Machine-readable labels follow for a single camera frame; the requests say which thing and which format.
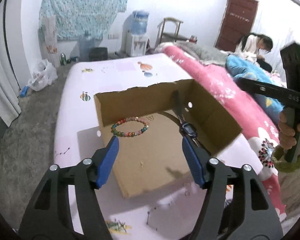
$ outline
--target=colorful bead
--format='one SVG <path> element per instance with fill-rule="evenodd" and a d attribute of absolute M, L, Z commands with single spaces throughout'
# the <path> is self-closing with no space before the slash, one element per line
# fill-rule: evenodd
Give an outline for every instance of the colorful bead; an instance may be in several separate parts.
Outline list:
<path fill-rule="evenodd" d="M 125 122 L 128 122 L 128 121 L 137 121 L 137 122 L 141 122 L 143 123 L 145 126 L 141 129 L 141 130 L 137 130 L 137 131 L 134 131 L 134 132 L 120 132 L 120 131 L 117 131 L 116 130 L 116 127 L 118 125 L 121 125 Z M 111 132 L 113 133 L 113 135 L 115 136 L 118 136 L 118 137 L 134 137 L 134 136 L 137 136 L 137 135 L 140 135 L 142 133 L 144 133 L 148 128 L 149 128 L 149 123 L 143 119 L 143 118 L 138 118 L 138 117 L 126 117 L 120 121 L 118 121 L 117 123 L 115 123 L 114 125 L 112 125 L 111 127 Z"/>

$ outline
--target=pink bedsheet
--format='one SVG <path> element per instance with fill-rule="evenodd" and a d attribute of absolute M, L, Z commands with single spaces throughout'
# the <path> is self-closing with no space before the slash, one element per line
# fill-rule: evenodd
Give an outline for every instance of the pink bedsheet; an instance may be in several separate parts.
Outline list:
<path fill-rule="evenodd" d="M 203 66 L 175 46 L 163 46 L 159 52 L 165 53 L 187 71 L 242 127 L 242 134 L 264 165 L 259 177 L 268 191 L 278 216 L 283 220 L 285 206 L 280 199 L 278 173 L 270 160 L 272 150 L 279 143 L 279 132 L 276 126 L 253 98 L 240 90 L 225 68 L 216 65 Z"/>

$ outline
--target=hand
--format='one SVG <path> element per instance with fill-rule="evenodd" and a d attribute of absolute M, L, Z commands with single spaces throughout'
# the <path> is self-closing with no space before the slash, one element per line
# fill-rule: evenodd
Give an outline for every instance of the hand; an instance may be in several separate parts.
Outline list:
<path fill-rule="evenodd" d="M 258 55 L 257 59 L 265 60 L 265 58 L 262 55 Z"/>
<path fill-rule="evenodd" d="M 291 149 L 293 146 L 297 144 L 297 141 L 294 138 L 296 132 L 292 127 L 287 125 L 287 118 L 283 111 L 279 115 L 278 127 L 280 129 L 279 132 L 280 145 L 284 150 Z M 297 129 L 300 132 L 300 123 L 298 124 Z"/>

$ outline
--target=carpet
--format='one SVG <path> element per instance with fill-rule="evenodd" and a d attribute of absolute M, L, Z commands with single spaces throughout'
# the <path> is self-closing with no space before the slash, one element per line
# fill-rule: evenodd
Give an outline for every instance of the carpet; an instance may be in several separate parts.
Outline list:
<path fill-rule="evenodd" d="M 19 98 L 22 113 L 1 140 L 0 213 L 12 228 L 19 228 L 34 190 L 53 162 L 55 125 L 71 66 L 57 69 L 53 85 Z"/>

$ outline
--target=cardboard box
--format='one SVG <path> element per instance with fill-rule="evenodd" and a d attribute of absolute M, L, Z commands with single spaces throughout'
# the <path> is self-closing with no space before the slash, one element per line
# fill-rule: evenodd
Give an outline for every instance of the cardboard box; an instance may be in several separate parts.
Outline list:
<path fill-rule="evenodd" d="M 95 95 L 96 110 L 105 145 L 112 137 L 111 126 L 126 117 L 149 121 L 149 129 L 132 138 L 119 138 L 120 149 L 113 166 L 123 197 L 133 197 L 170 184 L 188 174 L 182 152 L 182 136 L 171 115 L 172 92 L 179 90 L 185 105 L 184 118 L 192 123 L 199 140 L 216 155 L 230 144 L 241 128 L 233 117 L 194 80 L 159 83 L 121 92 Z M 127 122 L 118 131 L 140 130 L 143 124 Z"/>

